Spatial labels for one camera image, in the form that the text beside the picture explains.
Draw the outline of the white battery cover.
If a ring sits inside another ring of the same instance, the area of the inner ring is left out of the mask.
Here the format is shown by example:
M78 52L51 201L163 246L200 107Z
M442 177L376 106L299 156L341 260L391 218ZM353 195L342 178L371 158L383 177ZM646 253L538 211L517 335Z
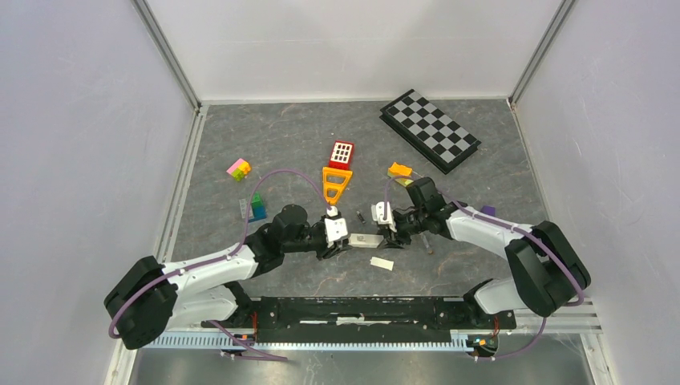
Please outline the white battery cover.
M384 270L388 270L388 271L392 271L394 269L394 262L393 261L383 259L383 258L380 258L380 257L372 257L370 259L370 264L374 267L378 267L380 269L384 269Z

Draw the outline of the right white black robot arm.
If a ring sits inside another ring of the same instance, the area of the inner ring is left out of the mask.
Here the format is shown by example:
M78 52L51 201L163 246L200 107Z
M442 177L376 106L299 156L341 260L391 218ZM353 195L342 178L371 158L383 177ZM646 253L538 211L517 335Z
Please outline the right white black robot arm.
M467 293L465 321L486 326L495 315L531 310L547 318L563 306L579 306L591 283L589 271L560 227L551 221L538 225L499 219L448 197L430 177L406 187L411 207L392 207L389 192L373 205L371 215L384 236L383 248L402 248L413 236L431 233L465 242L502 257L510 278L491 278Z

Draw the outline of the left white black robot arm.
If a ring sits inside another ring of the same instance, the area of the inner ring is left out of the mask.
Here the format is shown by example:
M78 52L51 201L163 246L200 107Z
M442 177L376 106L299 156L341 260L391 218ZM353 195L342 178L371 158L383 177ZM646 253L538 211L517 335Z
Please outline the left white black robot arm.
M243 326L251 319L252 306L239 293L238 282L276 269L288 253L331 257L348 237L346 219L335 207L310 224L301 206L287 205L227 249L166 264L143 257L104 299L111 316L108 333L136 350L173 327L224 320Z

